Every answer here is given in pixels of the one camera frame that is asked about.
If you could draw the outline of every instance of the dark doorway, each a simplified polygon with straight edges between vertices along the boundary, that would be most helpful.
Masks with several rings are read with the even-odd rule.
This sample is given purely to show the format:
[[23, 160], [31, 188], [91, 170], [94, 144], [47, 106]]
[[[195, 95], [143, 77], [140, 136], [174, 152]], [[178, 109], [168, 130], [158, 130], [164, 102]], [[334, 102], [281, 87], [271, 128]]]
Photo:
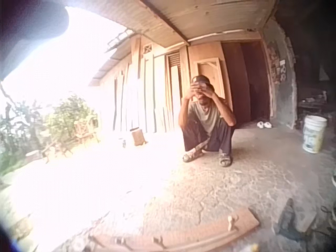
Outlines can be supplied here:
[[238, 124], [269, 120], [270, 94], [260, 41], [222, 44]]

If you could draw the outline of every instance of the corrugated roof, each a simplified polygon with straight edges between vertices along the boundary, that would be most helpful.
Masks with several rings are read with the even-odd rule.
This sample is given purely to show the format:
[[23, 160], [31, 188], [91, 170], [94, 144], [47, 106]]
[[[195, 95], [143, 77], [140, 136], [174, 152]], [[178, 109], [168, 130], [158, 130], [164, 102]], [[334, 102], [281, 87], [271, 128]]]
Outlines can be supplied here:
[[145, 34], [164, 47], [183, 41], [139, 0], [65, 0], [65, 3], [97, 13], [136, 33]]
[[236, 29], [255, 29], [269, 13], [270, 0], [149, 0], [188, 39]]
[[260, 28], [275, 1], [65, 0], [65, 3], [97, 13], [169, 47], [210, 33]]

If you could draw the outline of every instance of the sky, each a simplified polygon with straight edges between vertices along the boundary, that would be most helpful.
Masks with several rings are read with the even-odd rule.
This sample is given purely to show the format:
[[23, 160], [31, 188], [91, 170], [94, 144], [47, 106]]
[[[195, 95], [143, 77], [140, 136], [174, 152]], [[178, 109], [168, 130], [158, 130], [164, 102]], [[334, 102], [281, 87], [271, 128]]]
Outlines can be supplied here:
[[66, 9], [67, 31], [40, 45], [4, 80], [14, 100], [50, 104], [68, 91], [83, 91], [112, 55], [104, 53], [107, 43], [125, 27], [83, 9]]

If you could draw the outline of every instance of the white bucket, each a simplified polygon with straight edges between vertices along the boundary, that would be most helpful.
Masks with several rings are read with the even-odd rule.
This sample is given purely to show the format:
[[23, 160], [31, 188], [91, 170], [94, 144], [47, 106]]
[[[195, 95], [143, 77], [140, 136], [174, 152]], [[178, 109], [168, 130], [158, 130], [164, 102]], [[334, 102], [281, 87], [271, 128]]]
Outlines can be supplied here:
[[308, 115], [304, 121], [303, 149], [310, 153], [318, 153], [321, 150], [327, 120], [323, 117]]

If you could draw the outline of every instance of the gray t-shirt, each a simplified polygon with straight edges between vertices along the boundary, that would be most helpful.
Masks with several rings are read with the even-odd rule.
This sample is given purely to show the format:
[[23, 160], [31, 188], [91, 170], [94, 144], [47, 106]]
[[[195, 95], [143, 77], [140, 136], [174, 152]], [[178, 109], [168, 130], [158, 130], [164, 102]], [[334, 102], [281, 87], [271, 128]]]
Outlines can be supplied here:
[[215, 128], [218, 120], [220, 120], [221, 115], [216, 106], [216, 104], [212, 101], [209, 107], [209, 110], [204, 111], [202, 106], [198, 101], [190, 101], [188, 107], [188, 116], [189, 117], [197, 117], [206, 131], [208, 137], [211, 136], [211, 132]]

